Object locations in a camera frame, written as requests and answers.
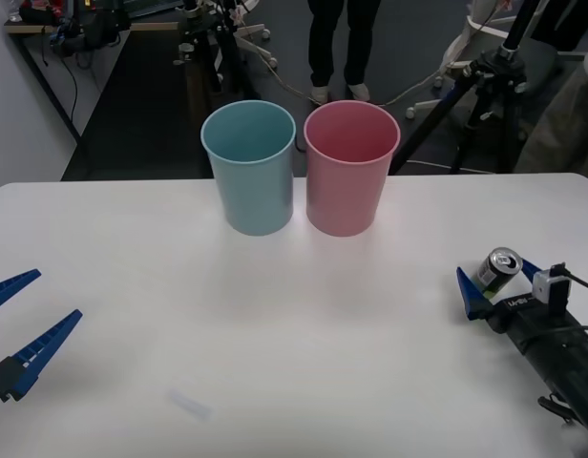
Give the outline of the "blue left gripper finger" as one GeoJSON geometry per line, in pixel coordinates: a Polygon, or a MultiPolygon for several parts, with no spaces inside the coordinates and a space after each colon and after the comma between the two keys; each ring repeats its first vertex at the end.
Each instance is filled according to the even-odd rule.
{"type": "Polygon", "coordinates": [[[39,270],[32,269],[7,280],[0,281],[0,306],[40,276],[41,273],[39,270]]]}
{"type": "Polygon", "coordinates": [[[20,401],[69,337],[83,314],[75,309],[44,334],[0,362],[0,400],[20,401]]]}

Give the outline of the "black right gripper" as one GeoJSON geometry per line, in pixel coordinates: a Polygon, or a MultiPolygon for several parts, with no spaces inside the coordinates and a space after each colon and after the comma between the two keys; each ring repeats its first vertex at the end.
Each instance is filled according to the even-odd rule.
{"type": "MultiPolygon", "coordinates": [[[[522,259],[521,272],[530,283],[534,282],[535,274],[540,271],[541,268],[522,259]]],[[[553,334],[556,329],[580,326],[568,311],[551,315],[549,306],[535,299],[531,293],[492,305],[461,267],[456,269],[456,277],[468,320],[486,320],[495,333],[507,334],[522,355],[532,344],[553,334]]]]}

